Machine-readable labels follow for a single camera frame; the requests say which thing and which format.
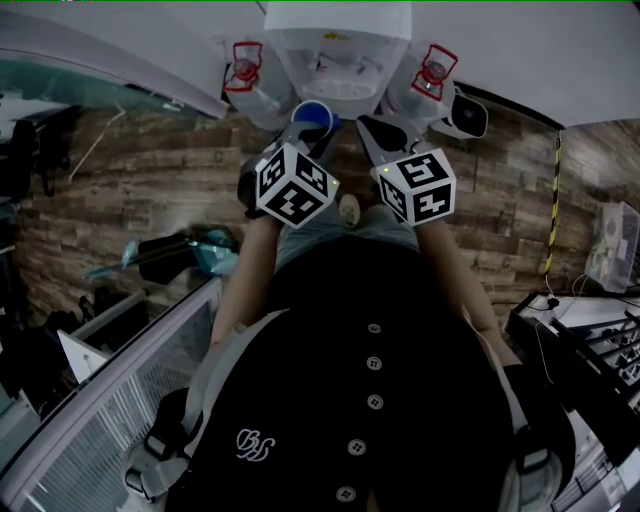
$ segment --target shirt button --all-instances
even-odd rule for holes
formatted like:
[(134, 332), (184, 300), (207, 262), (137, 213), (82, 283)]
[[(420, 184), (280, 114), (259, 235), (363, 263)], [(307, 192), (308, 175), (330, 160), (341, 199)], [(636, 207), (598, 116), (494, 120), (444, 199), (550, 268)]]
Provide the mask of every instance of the shirt button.
[(380, 359), (378, 359), (377, 357), (370, 357), (369, 359), (367, 359), (367, 368), (369, 368), (369, 370), (379, 370), (380, 368), (382, 368), (382, 361), (380, 361)]
[(378, 395), (371, 395), (369, 398), (367, 398), (367, 405), (374, 411), (379, 411), (380, 409), (382, 409), (384, 401)]
[(367, 445), (361, 439), (354, 439), (353, 441), (349, 441), (347, 449), (349, 450), (349, 455), (358, 457), (359, 455), (364, 455), (364, 452), (367, 451)]
[(340, 487), (336, 492), (336, 498), (340, 503), (350, 503), (356, 499), (356, 491), (353, 487)]

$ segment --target cable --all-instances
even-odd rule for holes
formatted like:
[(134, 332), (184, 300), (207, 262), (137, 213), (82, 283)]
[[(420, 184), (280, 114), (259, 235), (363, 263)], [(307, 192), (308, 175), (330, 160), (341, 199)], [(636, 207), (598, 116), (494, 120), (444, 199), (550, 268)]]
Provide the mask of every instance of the cable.
[(113, 116), (111, 119), (109, 119), (109, 122), (104, 127), (104, 130), (102, 130), (102, 133), (100, 134), (100, 136), (96, 139), (96, 141), (91, 145), (89, 150), (80, 159), (80, 161), (78, 162), (78, 165), (75, 166), (75, 168), (73, 169), (73, 171), (69, 175), (69, 183), (71, 183), (71, 181), (73, 180), (73, 177), (75, 176), (76, 172), (78, 172), (78, 169), (80, 169), (80, 167), (82, 166), (84, 161), (87, 159), (87, 157), (91, 154), (91, 152), (95, 149), (95, 147), (98, 145), (98, 143), (105, 136), (105, 134), (107, 133), (107, 130), (109, 129), (109, 126), (111, 126), (111, 123), (113, 123), (114, 121), (116, 121), (117, 119), (121, 118), (123, 115), (126, 114), (126, 112), (124, 110), (122, 110), (122, 107), (120, 106), (120, 104), (118, 103), (118, 100), (115, 97), (114, 97), (114, 101), (115, 101), (116, 107), (118, 107), (118, 110), (120, 112), (118, 112), (115, 116)]
[(551, 377), (549, 377), (549, 371), (547, 370), (547, 362), (544, 360), (544, 352), (542, 351), (542, 342), (540, 341), (540, 334), (538, 334), (538, 325), (540, 325), (542, 322), (538, 322), (536, 325), (533, 326), (533, 328), (536, 331), (536, 338), (538, 338), (538, 346), (540, 347), (540, 355), (542, 356), (542, 364), (544, 365), (544, 373), (547, 374), (547, 379), (549, 379), (549, 382), (553, 385), (555, 385), (555, 382), (553, 382), (551, 380)]
[(629, 302), (621, 299), (620, 297), (612, 297), (613, 299), (619, 300), (620, 302), (624, 302), (625, 304), (629, 304), (629, 306), (633, 306), (634, 308), (640, 308), (640, 304), (634, 304), (633, 302)]
[(549, 276), (544, 276), (544, 282), (547, 285), (547, 288), (549, 289), (549, 293), (551, 294), (551, 296), (555, 297), (555, 295), (553, 294), (553, 290), (551, 289), (551, 286), (549, 286)]
[[(576, 283), (579, 281), (579, 279), (581, 277), (584, 277), (584, 281), (582, 281), (582, 286), (580, 287), (580, 291), (578, 292), (578, 295), (576, 296)], [(580, 295), (582, 295), (582, 290), (584, 290), (584, 285), (587, 282), (587, 279), (589, 278), (589, 276), (587, 276), (587, 274), (581, 274), (578, 277), (576, 277), (576, 280), (573, 282), (573, 284), (571, 285), (571, 293), (573, 294), (573, 297), (575, 299), (579, 298)]]

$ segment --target gray shorts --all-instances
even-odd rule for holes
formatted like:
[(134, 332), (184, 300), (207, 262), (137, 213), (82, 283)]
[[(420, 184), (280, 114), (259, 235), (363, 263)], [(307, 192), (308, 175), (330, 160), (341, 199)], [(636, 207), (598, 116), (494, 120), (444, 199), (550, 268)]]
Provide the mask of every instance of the gray shorts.
[(340, 222), (338, 205), (333, 202), (300, 229), (289, 226), (283, 228), (278, 242), (276, 271), (316, 245), (345, 235), (397, 244), (419, 252), (413, 229), (404, 222), (398, 222), (387, 206), (376, 205), (369, 208), (355, 227), (347, 228)]

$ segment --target white box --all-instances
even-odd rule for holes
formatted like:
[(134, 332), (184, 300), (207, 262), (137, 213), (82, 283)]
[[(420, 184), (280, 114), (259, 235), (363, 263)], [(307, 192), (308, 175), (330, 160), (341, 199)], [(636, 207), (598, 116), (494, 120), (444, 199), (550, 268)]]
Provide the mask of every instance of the white box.
[(410, 226), (453, 213), (456, 177), (441, 149), (373, 169), (382, 200)]
[(294, 146), (284, 145), (256, 168), (256, 205), (292, 228), (299, 228), (329, 206), (338, 180)]
[(373, 114), (411, 41), (411, 4), (270, 2), (265, 30), (298, 96)]
[(584, 273), (605, 291), (624, 293), (637, 280), (632, 271), (639, 232), (640, 214), (627, 203), (599, 203)]

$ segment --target black shirt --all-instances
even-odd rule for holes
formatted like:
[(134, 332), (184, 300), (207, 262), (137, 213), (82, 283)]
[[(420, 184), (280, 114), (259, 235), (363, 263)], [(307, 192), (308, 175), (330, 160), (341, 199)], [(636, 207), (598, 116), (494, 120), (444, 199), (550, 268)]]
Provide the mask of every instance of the black shirt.
[(216, 401), (176, 510), (492, 510), (511, 421), (471, 329), (423, 256), (356, 237), (273, 279), (270, 311)]

